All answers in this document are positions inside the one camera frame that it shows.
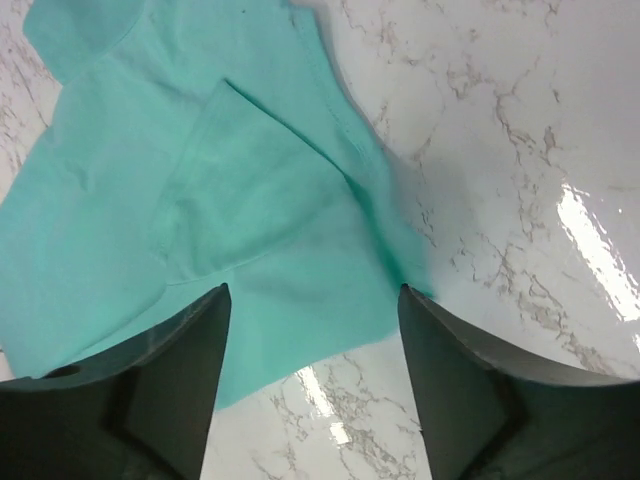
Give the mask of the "teal t shirt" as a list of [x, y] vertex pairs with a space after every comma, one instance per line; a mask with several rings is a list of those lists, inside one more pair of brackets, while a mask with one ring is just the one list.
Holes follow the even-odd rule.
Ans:
[[115, 346], [226, 285], [217, 406], [381, 340], [425, 250], [311, 9], [37, 1], [61, 83], [1, 205], [1, 346], [17, 377]]

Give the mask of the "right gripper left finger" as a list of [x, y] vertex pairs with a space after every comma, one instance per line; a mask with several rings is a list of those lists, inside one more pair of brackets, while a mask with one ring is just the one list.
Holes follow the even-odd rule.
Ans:
[[2, 382], [2, 478], [199, 478], [230, 313], [220, 285], [108, 350]]

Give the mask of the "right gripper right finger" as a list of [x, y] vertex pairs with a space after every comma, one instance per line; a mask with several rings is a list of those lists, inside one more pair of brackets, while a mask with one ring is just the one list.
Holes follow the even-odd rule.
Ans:
[[433, 478], [638, 478], [638, 381], [524, 350], [408, 285], [398, 317]]

